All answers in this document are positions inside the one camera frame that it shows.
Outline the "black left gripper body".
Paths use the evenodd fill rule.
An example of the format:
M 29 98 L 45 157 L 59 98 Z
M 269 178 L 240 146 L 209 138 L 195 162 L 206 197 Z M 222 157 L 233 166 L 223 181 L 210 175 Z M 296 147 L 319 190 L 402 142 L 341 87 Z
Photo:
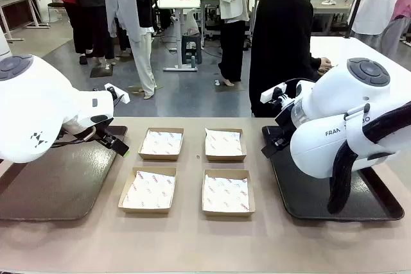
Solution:
M 117 137 L 112 135 L 106 128 L 96 128 L 94 140 L 106 148 L 113 148 L 117 143 Z

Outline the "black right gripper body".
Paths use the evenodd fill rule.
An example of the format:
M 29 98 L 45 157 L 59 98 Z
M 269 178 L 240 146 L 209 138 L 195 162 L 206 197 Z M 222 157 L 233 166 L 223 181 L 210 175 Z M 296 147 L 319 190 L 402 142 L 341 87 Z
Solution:
M 290 144 L 293 135 L 293 123 L 290 116 L 278 116 L 275 121 L 280 132 L 274 135 L 273 144 L 277 150 L 283 150 Z

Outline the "person's right hand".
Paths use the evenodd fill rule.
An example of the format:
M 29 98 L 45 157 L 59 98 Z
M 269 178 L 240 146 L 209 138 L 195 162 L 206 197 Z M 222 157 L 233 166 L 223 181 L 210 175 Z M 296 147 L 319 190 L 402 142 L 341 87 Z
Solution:
M 320 59 L 320 67 L 318 69 L 319 74 L 325 74 L 326 72 L 328 72 L 331 68 L 332 68 L 332 63 L 331 60 L 326 58 L 326 57 L 322 57 Z

